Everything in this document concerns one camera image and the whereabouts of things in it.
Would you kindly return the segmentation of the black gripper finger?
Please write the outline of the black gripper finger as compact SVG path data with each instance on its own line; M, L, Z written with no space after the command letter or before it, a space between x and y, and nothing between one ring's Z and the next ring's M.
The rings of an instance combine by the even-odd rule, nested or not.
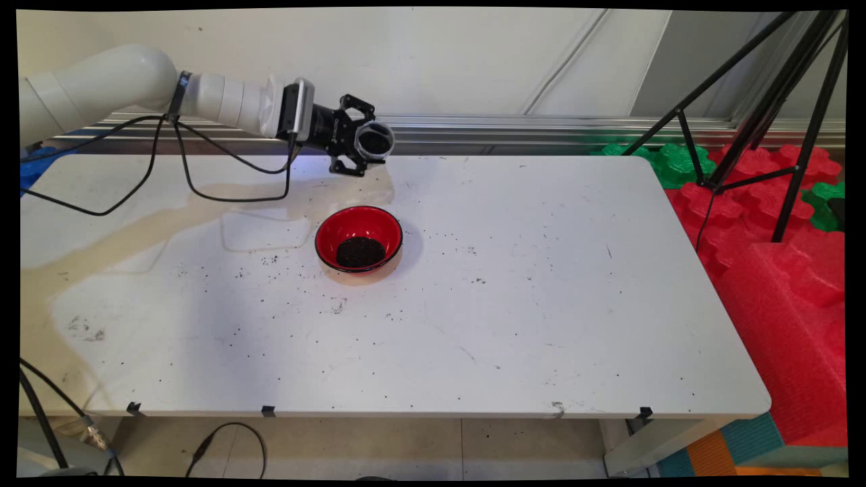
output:
M352 119L352 116L350 116L350 111L352 110L360 114L359 119ZM347 93L340 97L338 120L340 124L365 124L374 121L376 120L375 107Z
M386 163L386 154L377 154L372 158L350 157L347 154L329 154L329 172L332 175L363 178L366 170L372 164Z

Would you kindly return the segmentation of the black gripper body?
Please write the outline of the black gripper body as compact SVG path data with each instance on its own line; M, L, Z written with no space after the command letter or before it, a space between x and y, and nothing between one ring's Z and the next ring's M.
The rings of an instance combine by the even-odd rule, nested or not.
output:
M346 138L350 116L344 109L313 105L310 127L310 147L328 154L348 154Z

